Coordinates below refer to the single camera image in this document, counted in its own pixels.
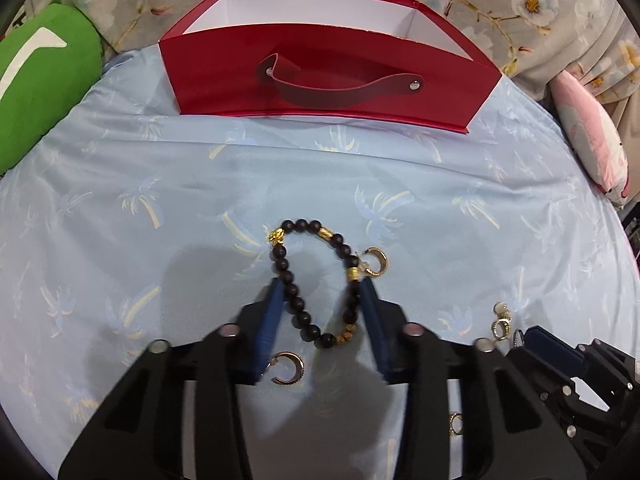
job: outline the pink pillow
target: pink pillow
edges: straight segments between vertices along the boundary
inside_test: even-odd
[[[549,86],[571,146],[584,169],[614,206],[625,205],[628,167],[615,124],[602,105],[563,70]]]

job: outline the bed sheet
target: bed sheet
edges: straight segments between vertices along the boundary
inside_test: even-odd
[[[286,218],[382,248],[380,297],[443,338],[490,336],[506,301],[516,328],[636,354],[635,261],[559,127],[503,78],[469,131],[179,116],[156,46],[117,58],[0,181],[0,402],[18,434],[55,476],[149,341],[197,340],[255,299]],[[314,321],[339,326],[333,251],[287,248]],[[405,389],[380,380],[364,328],[321,352],[283,316],[274,348],[308,371],[241,389],[255,478],[390,479]]]

